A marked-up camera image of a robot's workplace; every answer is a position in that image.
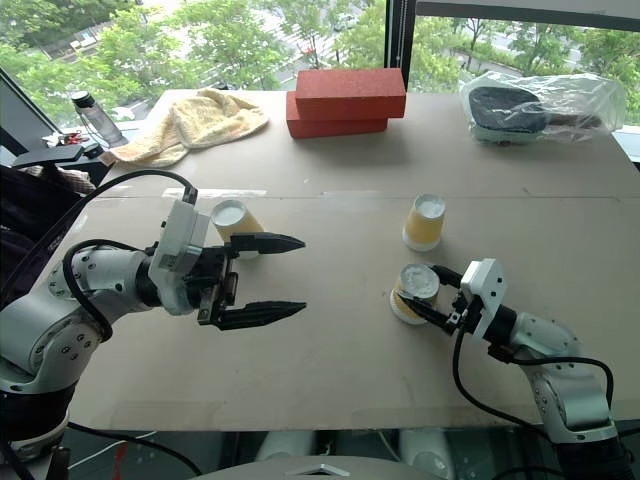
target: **plastic bag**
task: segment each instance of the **plastic bag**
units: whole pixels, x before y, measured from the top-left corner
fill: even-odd
[[[515,77],[487,72],[460,89],[472,134],[492,143],[579,142],[622,128],[624,88],[589,73]]]

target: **red brick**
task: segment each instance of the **red brick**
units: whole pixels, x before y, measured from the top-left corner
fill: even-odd
[[[296,88],[303,120],[402,118],[406,95],[399,68],[304,70]]]
[[[382,132],[387,129],[387,119],[373,120],[301,120],[296,108],[296,93],[287,92],[287,127],[293,138],[330,137],[357,133]]]

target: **clear bottle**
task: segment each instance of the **clear bottle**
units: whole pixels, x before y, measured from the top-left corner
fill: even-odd
[[[116,127],[116,124],[113,123],[113,120],[102,110],[100,104],[94,100],[89,92],[84,90],[75,92],[71,95],[71,101],[76,107],[76,112],[87,117],[110,147],[129,143],[120,129]]]

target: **paper cup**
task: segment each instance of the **paper cup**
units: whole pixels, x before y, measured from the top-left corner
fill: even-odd
[[[213,207],[211,221],[225,242],[230,241],[234,233],[264,232],[262,225],[239,200],[225,200]],[[240,252],[239,258],[249,259],[258,255],[258,252]]]
[[[402,241],[412,250],[426,252],[440,243],[445,203],[437,195],[424,194],[413,202]]]
[[[402,301],[399,290],[404,290],[414,297],[426,300],[431,305],[436,306],[438,291],[440,290],[440,279],[438,275],[429,268],[428,265],[410,264],[402,269],[396,285],[390,295],[391,311],[403,322],[411,325],[422,325],[426,320],[409,308]]]

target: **wooden table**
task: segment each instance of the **wooden table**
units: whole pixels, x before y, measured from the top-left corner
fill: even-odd
[[[630,361],[640,336],[640,175],[612,138],[482,146],[469,137],[455,96],[410,95],[406,118],[385,133],[295,142],[283,122],[284,94],[251,98],[271,118],[266,130],[192,153],[172,170],[201,188],[201,211],[245,190],[235,195],[265,227],[307,242],[237,262],[238,304],[302,300],[308,308],[225,333],[199,326],[195,315],[128,315],[82,376],[74,421],[166,430],[497,423],[456,391],[451,339],[396,320],[388,300],[407,263],[463,271],[483,257],[505,269],[505,304],[566,323],[586,354],[611,366],[615,417],[640,416]],[[150,245],[177,187],[149,177],[110,192],[81,215],[60,253],[98,236]],[[424,254],[400,239],[421,192],[447,202],[443,241]],[[208,240],[220,242],[213,228]],[[537,421],[519,369],[488,357],[484,343],[465,345],[468,388]]]

